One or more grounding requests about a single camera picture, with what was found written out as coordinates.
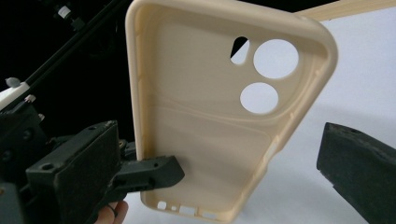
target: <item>finger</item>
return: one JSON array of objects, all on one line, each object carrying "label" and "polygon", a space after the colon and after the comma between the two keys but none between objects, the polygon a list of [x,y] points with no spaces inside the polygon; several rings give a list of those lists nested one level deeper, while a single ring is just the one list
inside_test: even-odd
[{"label": "finger", "polygon": [[128,203],[125,201],[121,201],[116,206],[116,212],[118,213],[117,217],[115,218],[113,224],[121,224],[126,217],[126,213],[128,212]]},{"label": "finger", "polygon": [[98,213],[98,218],[94,224],[112,224],[114,222],[114,213],[111,208],[105,206]]}]

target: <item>white backdrop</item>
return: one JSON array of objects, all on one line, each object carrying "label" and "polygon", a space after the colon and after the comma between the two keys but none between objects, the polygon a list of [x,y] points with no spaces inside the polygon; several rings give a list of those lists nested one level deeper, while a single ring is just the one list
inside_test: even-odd
[{"label": "white backdrop", "polygon": [[[316,168],[325,122],[396,147],[396,7],[324,21],[339,50],[337,68],[234,224],[367,223]],[[199,224],[147,208],[131,193],[125,224]]]}]

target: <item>hand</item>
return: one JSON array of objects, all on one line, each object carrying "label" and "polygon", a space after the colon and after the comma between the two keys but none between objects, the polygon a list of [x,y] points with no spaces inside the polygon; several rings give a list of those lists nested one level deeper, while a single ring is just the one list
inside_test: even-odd
[{"label": "hand", "polygon": [[127,211],[128,203],[125,201],[110,203],[99,211],[98,219],[94,224],[121,224]]}]

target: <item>beige phone case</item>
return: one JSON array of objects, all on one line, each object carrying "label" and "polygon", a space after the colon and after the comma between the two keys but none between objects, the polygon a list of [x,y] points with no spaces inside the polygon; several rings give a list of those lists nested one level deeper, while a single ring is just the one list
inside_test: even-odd
[{"label": "beige phone case", "polygon": [[[249,46],[235,64],[239,36]],[[330,78],[331,34],[317,21],[234,0],[134,0],[126,37],[137,158],[175,155],[186,174],[172,188],[142,192],[142,202],[233,221]],[[273,39],[298,52],[296,67],[280,78],[263,76],[253,62]],[[243,92],[254,83],[273,90],[274,108],[246,109]]]}]

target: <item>black mechanical arm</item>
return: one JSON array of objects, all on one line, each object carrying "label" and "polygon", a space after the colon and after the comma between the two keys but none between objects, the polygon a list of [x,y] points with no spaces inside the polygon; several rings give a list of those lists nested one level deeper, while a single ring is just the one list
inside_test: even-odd
[{"label": "black mechanical arm", "polygon": [[115,120],[48,138],[34,99],[0,114],[1,223],[93,223],[127,193],[171,187],[184,177],[174,156],[137,161]]}]

